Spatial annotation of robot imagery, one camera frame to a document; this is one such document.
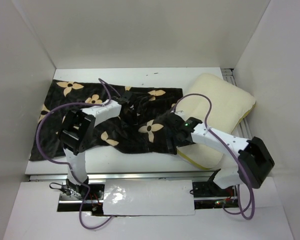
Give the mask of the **cream pillow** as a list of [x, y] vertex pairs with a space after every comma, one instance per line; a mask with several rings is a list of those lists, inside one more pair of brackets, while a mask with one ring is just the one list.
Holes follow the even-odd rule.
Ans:
[[[176, 111], [183, 111], [184, 119], [190, 117], [205, 120], [212, 103], [207, 124], [222, 132], [231, 134], [241, 120], [246, 117], [256, 104], [256, 99], [241, 88], [209, 73], [201, 74], [188, 88], [176, 106]], [[193, 144], [179, 147], [177, 154], [201, 170], [215, 168], [223, 154], [206, 145]]]

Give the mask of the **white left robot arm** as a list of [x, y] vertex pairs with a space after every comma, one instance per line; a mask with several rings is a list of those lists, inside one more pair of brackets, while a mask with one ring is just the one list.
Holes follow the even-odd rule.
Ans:
[[122, 96], [108, 99], [105, 103], [70, 110], [65, 115], [58, 138], [62, 144], [68, 168], [66, 187], [76, 199], [82, 200], [89, 193], [85, 151], [92, 143], [94, 128], [116, 117], [120, 117], [130, 125], [136, 124], [135, 102], [136, 95], [125, 91]]

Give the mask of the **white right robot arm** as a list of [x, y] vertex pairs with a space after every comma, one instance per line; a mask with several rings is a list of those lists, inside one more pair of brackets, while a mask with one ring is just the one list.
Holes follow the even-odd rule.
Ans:
[[210, 127], [195, 117], [183, 118], [183, 112], [168, 112], [163, 117], [164, 134], [169, 153], [189, 160], [208, 161], [212, 153], [227, 155], [235, 166], [214, 170], [196, 196], [223, 196], [227, 189], [245, 184], [259, 189], [275, 162], [265, 143], [258, 137], [238, 137]]

